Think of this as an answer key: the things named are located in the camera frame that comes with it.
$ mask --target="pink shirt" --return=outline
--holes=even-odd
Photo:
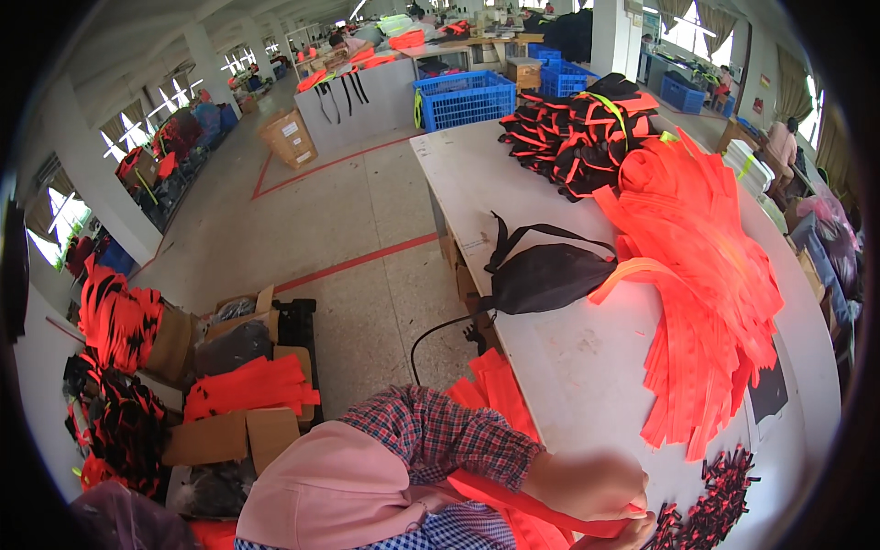
[[[797,140],[782,122],[774,122],[767,131],[766,150],[784,165],[792,165],[797,158]]]

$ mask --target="plaid shirt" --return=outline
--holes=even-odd
[[[535,455],[545,450],[497,411],[462,407],[416,385],[391,386],[352,406],[339,421],[400,457],[413,485],[438,483],[462,468],[516,493]]]

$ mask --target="fluorescent light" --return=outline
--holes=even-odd
[[[708,34],[708,35],[711,36],[712,38],[717,38],[717,37],[718,37],[717,34],[713,33],[712,31],[710,31],[710,30],[708,30],[708,29],[704,29],[703,27],[697,25],[696,23],[691,23],[690,21],[688,21],[688,20],[686,20],[686,19],[682,19],[682,18],[673,18],[673,19],[675,19],[675,20],[678,21],[679,23],[684,23],[685,25],[690,25],[690,26],[692,26],[693,28],[695,28],[696,30],[700,31],[701,33]]]
[[[367,0],[361,0],[357,3],[357,6],[355,7],[355,10],[351,12],[351,16],[349,17],[349,19],[355,20],[355,15],[357,15],[361,8],[363,8],[363,5],[366,3],[366,1]]]

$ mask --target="white table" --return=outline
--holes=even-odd
[[[546,179],[510,158],[510,146],[497,142],[502,132],[497,122],[487,121],[410,140],[482,296],[491,293],[483,266],[497,238],[490,210],[504,218],[511,232],[548,223],[607,243],[614,242],[615,234],[593,200],[568,202]],[[774,527],[780,523],[775,520],[799,496],[803,480],[818,472],[840,419],[840,390],[830,337],[795,255],[742,188],[740,202],[744,230],[764,247],[786,300],[776,318],[776,345],[788,404],[757,427],[746,399],[729,427],[708,445],[709,457],[738,443],[756,453],[753,475],[763,481],[750,488],[751,513],[724,543],[724,548],[751,549],[766,546],[764,539],[781,528]],[[530,231],[512,254],[558,240]],[[621,282],[601,306],[582,299],[553,312],[499,313],[495,321],[547,448],[632,452],[650,475],[652,510],[667,501],[688,507],[704,494],[700,463],[684,461],[684,445],[652,451],[639,437],[654,402],[642,387],[643,365],[660,312],[652,285]]]

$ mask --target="white wall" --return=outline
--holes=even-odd
[[[82,492],[79,478],[71,468],[81,467],[83,460],[64,427],[67,404],[62,396],[62,374],[67,358],[80,351],[83,344],[49,324],[46,317],[77,333],[76,328],[30,285],[25,336],[19,338],[13,347],[18,367],[18,387],[27,427],[43,463],[62,498],[70,502]]]

